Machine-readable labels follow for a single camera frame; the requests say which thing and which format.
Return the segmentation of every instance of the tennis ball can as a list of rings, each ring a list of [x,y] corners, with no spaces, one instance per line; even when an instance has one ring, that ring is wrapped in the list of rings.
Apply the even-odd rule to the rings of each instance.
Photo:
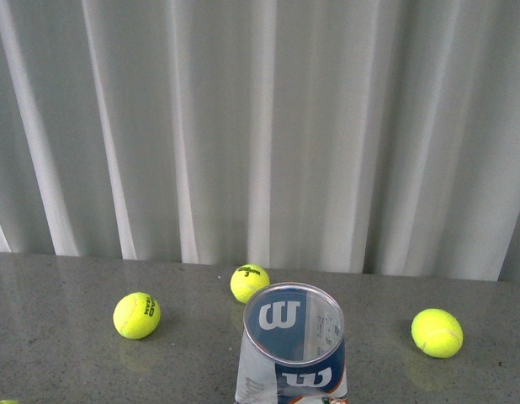
[[[272,284],[243,313],[234,404],[346,404],[344,318],[308,284]]]

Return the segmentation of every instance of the curtain fold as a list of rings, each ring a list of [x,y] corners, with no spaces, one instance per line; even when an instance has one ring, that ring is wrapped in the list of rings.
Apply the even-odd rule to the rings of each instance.
[[[0,0],[0,251],[520,280],[520,0]]]

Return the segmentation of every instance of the table surface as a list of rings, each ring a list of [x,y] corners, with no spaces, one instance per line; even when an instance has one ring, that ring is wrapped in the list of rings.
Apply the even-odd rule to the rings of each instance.
[[[0,399],[232,403],[244,305],[235,267],[0,253]],[[313,284],[346,321],[349,402],[520,403],[520,284],[271,270]],[[114,329],[116,303],[154,295],[159,327]],[[464,329],[451,359],[412,342],[412,318],[441,307]]]

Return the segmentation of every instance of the yellow tennis ball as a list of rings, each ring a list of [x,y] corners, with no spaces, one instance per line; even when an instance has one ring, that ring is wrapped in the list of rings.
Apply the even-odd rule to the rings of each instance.
[[[114,309],[114,326],[129,339],[141,339],[156,329],[161,319],[159,303],[147,293],[135,292],[118,302]]]
[[[411,324],[411,335],[416,346],[434,358],[450,358],[464,341],[459,322],[441,309],[426,309],[417,314]]]
[[[262,267],[253,264],[236,269],[230,280],[230,289],[241,303],[247,303],[252,295],[268,285],[268,273]]]

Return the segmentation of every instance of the blue label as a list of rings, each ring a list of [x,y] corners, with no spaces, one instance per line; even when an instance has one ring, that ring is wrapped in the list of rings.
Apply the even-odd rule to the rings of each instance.
[[[288,361],[303,360],[306,294],[295,288],[274,290],[255,302],[247,328],[269,354]]]
[[[299,368],[275,364],[278,403],[289,404],[302,396],[333,392],[342,381],[344,366],[344,340],[331,356],[318,364]]]

